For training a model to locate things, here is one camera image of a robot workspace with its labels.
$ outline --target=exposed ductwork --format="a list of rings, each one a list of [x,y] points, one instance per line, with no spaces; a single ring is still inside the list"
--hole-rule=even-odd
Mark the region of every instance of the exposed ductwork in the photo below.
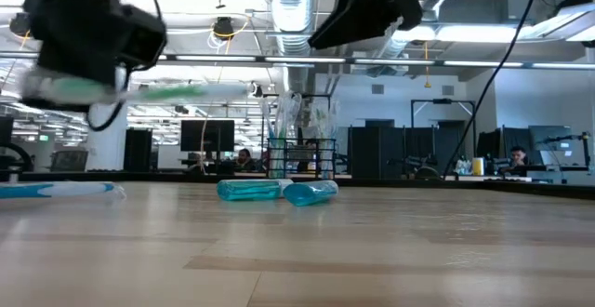
[[[424,21],[436,21],[438,20],[440,6],[444,3],[445,0],[424,0],[421,8],[424,11]],[[394,30],[390,30],[390,37],[388,38],[387,42],[384,46],[376,52],[374,55],[375,58],[386,58],[386,59],[395,59],[403,53],[403,50],[407,47],[407,44],[411,41],[408,40],[401,40],[398,38],[393,38]],[[398,69],[391,68],[387,66],[375,66],[366,71],[366,74],[377,77],[382,74],[391,75],[394,73],[398,73]]]
[[[307,33],[312,24],[313,0],[271,0],[274,29],[285,33]],[[307,36],[279,36],[277,47],[283,56],[308,56]],[[284,89],[304,92],[308,68],[287,67],[284,71]]]

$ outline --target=blue bottle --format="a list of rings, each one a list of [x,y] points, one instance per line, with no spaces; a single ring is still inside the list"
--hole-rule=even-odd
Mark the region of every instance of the blue bottle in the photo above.
[[[291,180],[222,180],[217,184],[219,198],[234,200],[272,200],[280,198]]]
[[[338,186],[332,180],[296,182],[285,187],[285,199],[294,206],[308,206],[328,201],[337,195]]]

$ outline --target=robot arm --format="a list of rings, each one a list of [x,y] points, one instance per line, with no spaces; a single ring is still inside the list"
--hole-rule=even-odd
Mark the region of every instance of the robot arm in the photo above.
[[[161,18],[118,0],[25,0],[30,36],[42,41],[37,66],[27,77],[23,103],[37,108],[87,112],[88,105],[56,104],[38,88],[47,78],[82,79],[116,90],[116,66],[129,71],[155,65],[166,43]]]
[[[335,0],[333,12],[308,43],[313,48],[323,49],[380,37],[399,18],[403,19],[400,30],[413,29],[423,15],[419,1]]]

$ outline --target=white column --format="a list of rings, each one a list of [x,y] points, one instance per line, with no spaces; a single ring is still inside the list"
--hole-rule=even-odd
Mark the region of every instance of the white column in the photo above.
[[[114,106],[94,105],[89,120],[95,127],[102,125],[111,115]],[[124,168],[124,146],[126,144],[127,104],[122,107],[113,123],[100,132],[90,131],[86,138],[86,149],[89,151],[86,170]]]
[[[54,153],[56,134],[53,132],[40,131],[37,136],[37,145],[33,154],[35,161],[33,163],[35,172],[48,172],[52,165],[52,154]]]

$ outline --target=computer monitor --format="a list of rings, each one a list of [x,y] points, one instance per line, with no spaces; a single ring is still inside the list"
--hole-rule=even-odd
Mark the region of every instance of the computer monitor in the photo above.
[[[185,120],[181,124],[179,139],[183,152],[201,151],[201,135],[205,121]],[[204,150],[206,152],[232,152],[235,123],[231,121],[207,121]]]
[[[572,151],[570,139],[555,140],[572,135],[572,129],[567,126],[529,126],[533,150],[536,151]]]

